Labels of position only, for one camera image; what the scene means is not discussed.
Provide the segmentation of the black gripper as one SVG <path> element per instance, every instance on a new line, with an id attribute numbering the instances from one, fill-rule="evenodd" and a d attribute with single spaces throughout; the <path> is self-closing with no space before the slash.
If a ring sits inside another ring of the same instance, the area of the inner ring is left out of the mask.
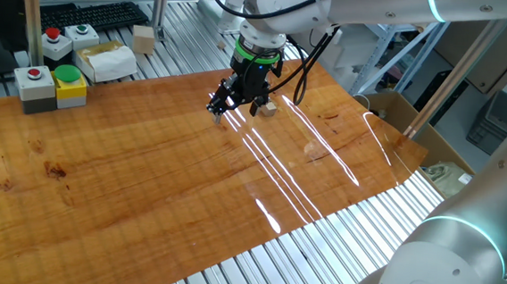
<path id="1" fill-rule="evenodd" d="M 251 103 L 249 113 L 255 117 L 269 102 L 268 73 L 273 72 L 279 77 L 283 66 L 280 57 L 274 63 L 259 63 L 258 60 L 252 63 L 240 54 L 234 54 L 230 63 L 236 76 L 221 80 L 206 108 L 214 124 L 220 124 L 223 114 L 235 109 L 237 104 Z"/>

